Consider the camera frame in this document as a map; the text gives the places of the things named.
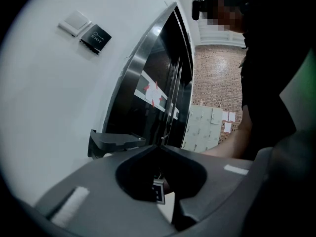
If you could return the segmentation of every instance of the black camera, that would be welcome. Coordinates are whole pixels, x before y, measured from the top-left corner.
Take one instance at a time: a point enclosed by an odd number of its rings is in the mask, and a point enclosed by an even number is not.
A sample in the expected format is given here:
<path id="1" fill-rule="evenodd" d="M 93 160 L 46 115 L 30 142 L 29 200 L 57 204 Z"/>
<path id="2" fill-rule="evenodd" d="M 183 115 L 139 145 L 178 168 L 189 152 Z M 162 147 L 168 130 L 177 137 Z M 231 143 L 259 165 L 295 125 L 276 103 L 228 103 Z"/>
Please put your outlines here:
<path id="1" fill-rule="evenodd" d="M 213 16 L 213 0 L 193 0 L 192 2 L 192 18 L 193 20 L 199 19 L 199 13 L 207 13 L 208 18 Z"/>

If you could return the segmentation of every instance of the black shirt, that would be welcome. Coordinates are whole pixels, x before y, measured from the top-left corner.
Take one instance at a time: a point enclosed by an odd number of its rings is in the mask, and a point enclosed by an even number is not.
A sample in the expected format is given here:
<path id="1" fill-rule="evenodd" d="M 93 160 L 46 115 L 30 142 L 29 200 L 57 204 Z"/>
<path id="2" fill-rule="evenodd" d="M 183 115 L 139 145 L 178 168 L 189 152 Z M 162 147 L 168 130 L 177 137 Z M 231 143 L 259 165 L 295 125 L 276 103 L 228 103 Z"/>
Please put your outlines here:
<path id="1" fill-rule="evenodd" d="M 304 0 L 253 0 L 243 12 L 248 51 L 241 70 L 242 106 L 248 106 L 253 123 L 245 159 L 295 132 L 279 94 L 311 48 L 309 11 Z"/>

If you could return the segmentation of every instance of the key icon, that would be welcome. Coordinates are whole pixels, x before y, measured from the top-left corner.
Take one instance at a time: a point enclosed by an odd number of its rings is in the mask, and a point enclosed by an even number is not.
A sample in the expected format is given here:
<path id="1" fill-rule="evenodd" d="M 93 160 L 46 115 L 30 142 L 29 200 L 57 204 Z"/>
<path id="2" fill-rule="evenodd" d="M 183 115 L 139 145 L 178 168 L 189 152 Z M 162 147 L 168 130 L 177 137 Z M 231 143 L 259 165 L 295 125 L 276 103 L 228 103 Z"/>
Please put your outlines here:
<path id="1" fill-rule="evenodd" d="M 99 38 L 103 39 L 100 35 L 98 35 L 98 32 L 93 33 L 95 36 L 98 36 Z"/>

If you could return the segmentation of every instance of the brick wall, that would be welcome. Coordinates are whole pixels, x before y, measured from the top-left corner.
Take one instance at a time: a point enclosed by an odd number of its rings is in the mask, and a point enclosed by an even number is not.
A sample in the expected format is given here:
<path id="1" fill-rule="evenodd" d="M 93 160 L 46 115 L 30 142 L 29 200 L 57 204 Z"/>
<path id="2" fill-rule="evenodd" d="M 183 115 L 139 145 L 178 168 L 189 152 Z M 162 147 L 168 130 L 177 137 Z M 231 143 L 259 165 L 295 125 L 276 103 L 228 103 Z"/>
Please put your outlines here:
<path id="1" fill-rule="evenodd" d="M 200 45 L 196 47 L 195 74 L 192 103 L 195 105 L 220 107 L 224 111 L 235 112 L 232 133 L 241 122 L 241 82 L 239 65 L 246 50 L 228 45 Z M 224 133 L 222 122 L 219 143 L 230 136 Z"/>

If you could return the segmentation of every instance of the person in black clothing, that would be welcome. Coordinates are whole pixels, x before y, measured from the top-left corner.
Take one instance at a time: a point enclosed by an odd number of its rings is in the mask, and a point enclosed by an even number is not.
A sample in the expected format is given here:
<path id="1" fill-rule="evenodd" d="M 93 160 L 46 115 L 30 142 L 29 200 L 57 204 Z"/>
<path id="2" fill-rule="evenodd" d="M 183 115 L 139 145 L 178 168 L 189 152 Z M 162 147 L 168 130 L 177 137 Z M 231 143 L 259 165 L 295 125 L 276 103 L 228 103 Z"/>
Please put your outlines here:
<path id="1" fill-rule="evenodd" d="M 211 23 L 243 33 L 248 50 L 241 64 L 241 124 L 225 142 L 204 154 L 254 160 L 261 148 L 274 146 L 296 131 L 279 94 L 313 44 L 307 31 L 313 25 L 309 2 L 251 0 L 238 8 L 218 1 L 213 6 Z"/>

